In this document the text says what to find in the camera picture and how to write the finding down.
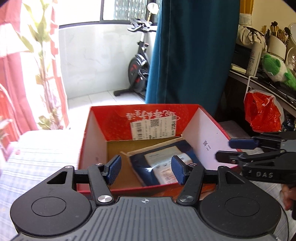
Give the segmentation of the person right hand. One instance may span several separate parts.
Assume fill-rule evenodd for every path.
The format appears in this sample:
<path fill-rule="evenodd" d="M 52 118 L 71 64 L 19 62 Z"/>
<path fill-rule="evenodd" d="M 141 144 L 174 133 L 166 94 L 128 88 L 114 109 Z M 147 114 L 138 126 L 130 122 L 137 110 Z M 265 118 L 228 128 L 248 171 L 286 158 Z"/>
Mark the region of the person right hand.
<path fill-rule="evenodd" d="M 296 200 L 296 188 L 281 184 L 280 197 L 282 199 L 285 210 L 292 210 L 293 203 Z"/>

